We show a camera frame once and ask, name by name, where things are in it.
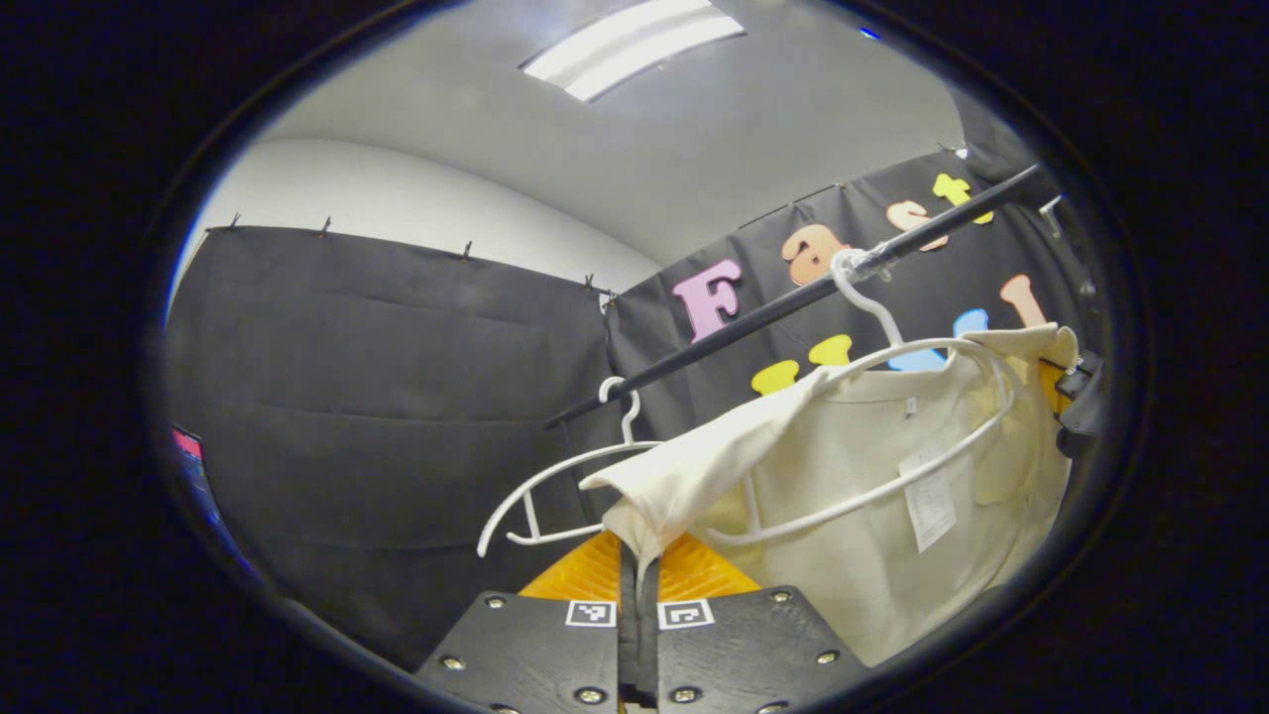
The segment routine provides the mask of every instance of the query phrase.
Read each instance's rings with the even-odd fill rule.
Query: hanger hook
[[[608,405],[608,391],[612,389],[614,386],[622,384],[623,382],[626,382],[624,378],[608,378],[607,380],[602,382],[599,384],[599,403]],[[622,440],[624,440],[626,444],[634,444],[634,435],[633,432],[631,432],[631,422],[634,421],[634,417],[638,417],[640,402],[638,402],[638,393],[634,392],[633,389],[629,392],[629,396],[631,396],[631,411],[627,412],[624,417],[622,417]]]
[[[895,316],[890,313],[890,309],[884,304],[877,302],[876,299],[869,299],[855,289],[855,285],[850,282],[850,275],[855,270],[855,265],[863,259],[868,252],[858,247],[845,247],[832,254],[832,259],[829,261],[830,273],[832,274],[832,282],[838,284],[838,289],[846,295],[854,306],[860,309],[867,309],[877,316],[881,321],[881,328],[886,332],[886,339],[890,340],[891,346],[898,346],[904,344],[904,336],[898,332],[898,325],[895,323]]]

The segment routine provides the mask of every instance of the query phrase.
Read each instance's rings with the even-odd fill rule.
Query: t-shirt
[[[1000,425],[912,484],[937,484],[925,497],[942,510],[943,526],[947,511],[954,514],[954,525],[934,531],[924,550],[911,486],[756,544],[727,545],[708,529],[747,530],[746,477],[760,523],[770,528],[888,483],[900,464],[917,465],[957,444],[1001,403],[990,364],[956,347],[938,372],[835,380],[846,368],[820,368],[581,487],[622,493],[604,525],[638,555],[641,572],[690,530],[759,583],[798,587],[846,646],[876,665],[1009,578],[1048,535],[1066,491],[1071,463],[1056,446],[1058,424],[1039,361],[1070,368],[1075,332],[1051,322],[961,336],[1001,355],[1023,389]]]

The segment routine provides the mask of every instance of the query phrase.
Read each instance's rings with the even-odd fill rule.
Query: white hanger
[[[886,337],[890,340],[890,347],[873,351],[872,354],[864,356],[864,359],[858,363],[851,363],[849,367],[843,369],[840,373],[832,377],[831,382],[826,384],[832,384],[838,380],[843,380],[877,365],[884,364],[893,360],[895,356],[907,354],[909,351],[919,351],[921,349],[934,349],[939,346],[954,347],[962,353],[976,354],[983,356],[989,364],[991,364],[994,377],[996,378],[996,397],[1001,402],[1000,412],[994,415],[990,420],[983,422],[978,429],[970,432],[968,436],[957,443],[952,449],[947,450],[939,455],[933,462],[923,464],[920,468],[910,474],[900,477],[892,482],[887,482],[872,491],[848,498],[841,503],[830,506],[816,514],[808,516],[802,516],[799,519],[793,519],[786,524],[778,526],[763,528],[759,515],[758,515],[758,500],[754,496],[754,482],[753,477],[745,477],[745,509],[747,511],[747,524],[749,533],[745,534],[725,534],[714,529],[707,529],[706,534],[720,543],[726,545],[749,545],[753,543],[760,543],[773,538],[779,538],[792,533],[801,531],[803,529],[810,529],[811,526],[817,526],[839,516],[844,516],[851,511],[855,511],[878,498],[882,498],[890,493],[893,493],[901,488],[906,488],[909,484],[920,481],[921,478],[934,473],[940,469],[944,464],[959,457],[964,450],[970,449],[977,440],[982,439],[989,431],[996,427],[1005,419],[1014,407],[1014,399],[1019,391],[1022,391],[1022,384],[1018,380],[1018,375],[1001,360],[1001,356],[994,350],[972,341],[968,339],[959,337],[933,337],[933,339],[919,339],[916,341],[904,341],[902,335],[898,332],[898,325],[895,323],[895,316],[890,313],[886,307],[877,302],[876,299],[869,299],[855,289],[855,285],[850,282],[850,273],[854,265],[864,254],[863,250],[858,249],[844,249],[832,255],[831,261],[831,274],[832,280],[838,284],[838,289],[846,295],[851,303],[857,307],[872,312],[881,321],[882,328],[886,331]],[[1005,382],[1009,382],[1011,389],[1008,394],[1005,393]]]
[[[608,403],[608,391],[610,391],[614,386],[618,386],[618,384],[621,384],[623,382],[626,382],[626,380],[622,379],[622,378],[608,378],[607,380],[604,380],[599,386],[599,403],[600,405],[607,405]],[[480,534],[480,543],[477,543],[477,545],[476,545],[476,554],[477,555],[480,555],[481,558],[485,557],[485,552],[489,550],[489,542],[490,542],[491,538],[494,538],[494,529],[497,528],[497,525],[506,516],[506,512],[511,510],[511,506],[514,506],[518,500],[523,500],[524,501],[524,515],[525,515],[525,517],[529,521],[529,538],[524,538],[524,536],[518,535],[518,534],[508,533],[506,538],[510,539],[511,543],[518,543],[520,545],[538,545],[538,544],[542,544],[542,543],[555,543],[557,540],[565,540],[565,539],[570,539],[570,538],[575,538],[575,536],[581,536],[581,535],[588,535],[588,534],[596,534],[596,533],[604,530],[604,525],[603,524],[595,524],[593,526],[582,526],[580,529],[572,529],[572,530],[561,531],[561,533],[557,533],[557,534],[542,535],[542,533],[538,530],[538,515],[533,510],[533,495],[530,495],[529,491],[533,487],[538,486],[539,483],[542,483],[542,482],[549,479],[551,477],[558,474],[560,472],[567,472],[569,469],[571,469],[571,468],[574,468],[577,464],[581,464],[584,462],[590,462],[591,459],[599,459],[600,457],[610,457],[613,454],[622,454],[622,453],[626,453],[626,451],[638,451],[641,449],[652,449],[654,446],[659,446],[660,444],[662,444],[660,441],[634,441],[634,436],[633,436],[633,434],[631,431],[631,422],[633,422],[634,417],[638,416],[640,401],[638,401],[638,393],[637,392],[631,391],[629,396],[631,396],[631,411],[627,412],[624,417],[622,417],[622,440],[623,440],[622,444],[615,444],[613,446],[605,446],[603,449],[596,449],[594,451],[588,451],[585,454],[579,454],[577,457],[574,457],[572,459],[567,459],[565,462],[561,462],[561,463],[556,464],[555,467],[551,467],[549,469],[546,469],[543,472],[539,472],[539,473],[534,474],[528,481],[525,481],[523,484],[520,484],[515,491],[511,492],[510,496],[508,496],[503,501],[503,503],[499,505],[499,507],[496,510],[494,510],[494,515],[490,516],[489,521],[485,523],[485,529]]]

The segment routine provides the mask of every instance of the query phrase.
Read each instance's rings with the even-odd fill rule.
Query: clothing rack bar
[[[1023,189],[1025,189],[1028,184],[1034,181],[1041,172],[1041,166],[1034,164],[1023,169],[1011,178],[989,188],[987,190],[983,190],[964,203],[934,216],[912,230],[896,235],[884,242],[877,243],[855,265],[855,269],[851,273],[851,282],[868,279],[869,276],[895,264],[900,257],[909,255],[920,249],[923,245],[931,242],[937,236],[956,230],[992,208],[1009,203]],[[830,275],[821,275],[819,279],[811,280],[787,294],[777,297],[747,315],[742,315],[735,321],[728,322],[727,326],[707,334],[698,341],[689,344],[674,354],[664,356],[664,359],[652,364],[642,373],[626,378],[626,382],[614,386],[608,392],[608,401],[615,402],[621,397],[629,394],[632,391],[636,391],[646,384],[651,384],[665,375],[676,373],[688,365],[699,363],[704,359],[704,356],[713,354],[737,339],[758,331],[775,320],[788,316],[802,307],[806,307],[807,304],[830,294],[835,294],[836,292],[838,285],[832,282]],[[599,398],[593,397],[586,402],[575,405],[551,417],[547,420],[544,429],[551,429],[556,425],[571,421],[598,410],[599,407]]]

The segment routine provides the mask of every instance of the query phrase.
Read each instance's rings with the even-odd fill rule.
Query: white wall
[[[472,174],[387,148],[316,138],[251,146],[207,199],[173,285],[204,228],[240,224],[330,230],[471,254],[623,290],[661,268],[615,238]]]

